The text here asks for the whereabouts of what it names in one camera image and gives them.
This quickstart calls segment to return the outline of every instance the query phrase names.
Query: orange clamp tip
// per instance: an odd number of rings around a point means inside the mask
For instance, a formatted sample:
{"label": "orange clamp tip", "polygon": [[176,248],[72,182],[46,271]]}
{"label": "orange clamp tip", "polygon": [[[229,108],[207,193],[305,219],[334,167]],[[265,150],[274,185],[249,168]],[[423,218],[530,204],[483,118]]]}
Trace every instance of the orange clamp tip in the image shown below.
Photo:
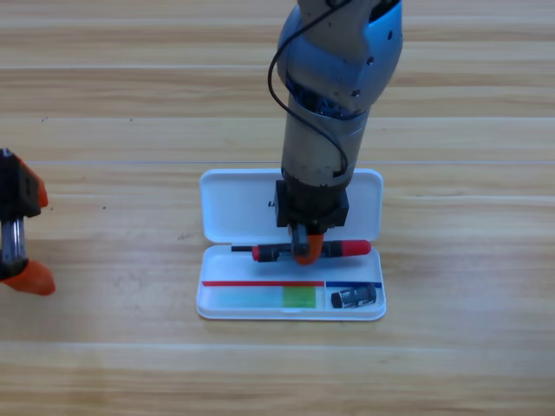
{"label": "orange clamp tip", "polygon": [[323,247],[323,234],[316,234],[313,236],[308,236],[309,240],[309,254],[307,256],[295,256],[297,263],[308,266],[313,264],[322,253]]}
{"label": "orange clamp tip", "polygon": [[29,260],[27,267],[17,276],[3,281],[13,290],[39,296],[49,296],[56,291],[52,272],[42,263]]}
{"label": "orange clamp tip", "polygon": [[46,186],[42,179],[38,179],[38,203],[41,208],[49,206],[49,195],[46,193]]}

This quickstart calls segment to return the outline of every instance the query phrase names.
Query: wood grain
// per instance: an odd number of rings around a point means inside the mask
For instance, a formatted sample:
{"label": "wood grain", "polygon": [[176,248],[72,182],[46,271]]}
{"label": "wood grain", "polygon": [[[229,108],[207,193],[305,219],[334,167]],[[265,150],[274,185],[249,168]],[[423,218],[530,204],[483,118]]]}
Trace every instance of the wood grain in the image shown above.
{"label": "wood grain", "polygon": [[0,2],[2,145],[47,184],[28,251],[58,286],[0,287],[0,414],[555,414],[552,0],[404,2],[359,158],[382,320],[197,315],[199,177],[279,167],[294,3]]}
{"label": "wood grain", "polygon": [[[362,162],[555,160],[555,118],[372,118]],[[0,118],[29,161],[280,162],[285,117]]]}

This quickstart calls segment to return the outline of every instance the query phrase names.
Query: open case lid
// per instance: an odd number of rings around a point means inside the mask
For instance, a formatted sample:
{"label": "open case lid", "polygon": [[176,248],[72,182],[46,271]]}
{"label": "open case lid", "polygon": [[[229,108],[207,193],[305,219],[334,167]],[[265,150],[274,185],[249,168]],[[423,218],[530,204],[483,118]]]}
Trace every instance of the open case lid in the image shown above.
{"label": "open case lid", "polygon": [[[276,226],[273,206],[279,169],[225,169],[205,173],[200,194],[206,250],[197,292],[197,310],[208,319],[373,321],[386,311],[380,256],[321,258],[311,266],[290,259],[257,263],[250,252],[230,245],[290,243],[286,228]],[[349,214],[344,227],[325,240],[373,241],[380,232],[383,181],[378,172],[356,169],[347,188]],[[334,308],[342,290],[375,288],[373,302]]]}
{"label": "open case lid", "polygon": [[[286,228],[276,226],[273,206],[279,169],[218,169],[200,179],[206,238],[220,244],[290,243]],[[344,227],[326,232],[326,240],[374,241],[382,218],[382,176],[356,169],[347,187],[349,215]]]}

